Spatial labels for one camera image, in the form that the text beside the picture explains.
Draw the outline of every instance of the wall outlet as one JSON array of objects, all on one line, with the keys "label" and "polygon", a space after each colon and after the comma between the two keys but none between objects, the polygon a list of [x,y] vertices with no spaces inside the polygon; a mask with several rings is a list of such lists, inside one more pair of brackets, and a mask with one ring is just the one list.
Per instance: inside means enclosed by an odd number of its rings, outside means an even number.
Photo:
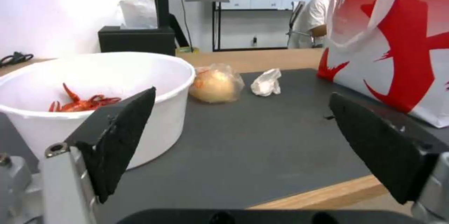
[{"label": "wall outlet", "polygon": [[256,36],[253,37],[253,39],[251,41],[251,45],[252,45],[252,47],[257,47],[257,37]]}]

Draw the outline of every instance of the person's arm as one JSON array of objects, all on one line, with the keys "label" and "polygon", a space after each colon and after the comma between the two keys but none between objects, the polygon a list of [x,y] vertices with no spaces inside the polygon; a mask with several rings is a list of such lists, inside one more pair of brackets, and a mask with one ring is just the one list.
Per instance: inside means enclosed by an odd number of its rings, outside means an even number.
[{"label": "person's arm", "polygon": [[313,37],[325,36],[327,35],[326,24],[310,29],[310,32]]},{"label": "person's arm", "polygon": [[307,30],[313,37],[321,37],[327,34],[326,29],[326,8],[321,0],[310,2],[310,14],[307,18]]}]

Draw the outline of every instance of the white plastic basin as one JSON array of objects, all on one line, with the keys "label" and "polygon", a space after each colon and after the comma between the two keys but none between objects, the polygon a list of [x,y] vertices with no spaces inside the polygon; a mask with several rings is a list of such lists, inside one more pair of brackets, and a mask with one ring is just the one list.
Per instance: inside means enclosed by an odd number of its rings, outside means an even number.
[{"label": "white plastic basin", "polygon": [[133,168],[175,144],[183,129],[188,88],[194,77],[193,66],[173,56],[130,52],[71,56],[0,77],[0,112],[42,159],[48,146],[64,141],[93,113],[48,112],[53,101],[70,102],[63,82],[83,100],[95,94],[126,99],[155,86],[156,103],[128,166]]}]

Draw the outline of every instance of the wooden table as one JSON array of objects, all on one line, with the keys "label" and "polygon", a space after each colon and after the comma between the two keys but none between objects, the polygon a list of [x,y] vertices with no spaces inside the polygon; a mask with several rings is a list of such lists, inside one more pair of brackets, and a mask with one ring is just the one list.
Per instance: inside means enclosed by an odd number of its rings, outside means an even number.
[{"label": "wooden table", "polygon": [[[253,50],[244,52],[220,52],[202,54],[180,54],[178,57],[193,66],[208,66],[212,63],[231,65],[241,73],[265,71],[271,68],[305,69],[318,68],[321,49],[298,50]],[[0,69],[0,76],[33,62]],[[386,194],[387,190],[374,177],[366,176],[352,181],[305,192],[286,195],[285,198],[255,205],[252,209],[336,209]]]}]

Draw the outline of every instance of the white shirt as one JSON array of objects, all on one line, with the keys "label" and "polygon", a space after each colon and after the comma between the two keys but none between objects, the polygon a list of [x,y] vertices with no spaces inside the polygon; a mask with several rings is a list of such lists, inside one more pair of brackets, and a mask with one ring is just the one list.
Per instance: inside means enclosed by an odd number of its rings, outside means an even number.
[{"label": "white shirt", "polygon": [[[293,23],[293,31],[311,34],[310,29],[326,24],[327,9],[330,0],[311,0]],[[324,37],[316,38],[315,43],[320,45]],[[288,48],[311,48],[311,39],[301,34],[292,34],[288,42]]]}]

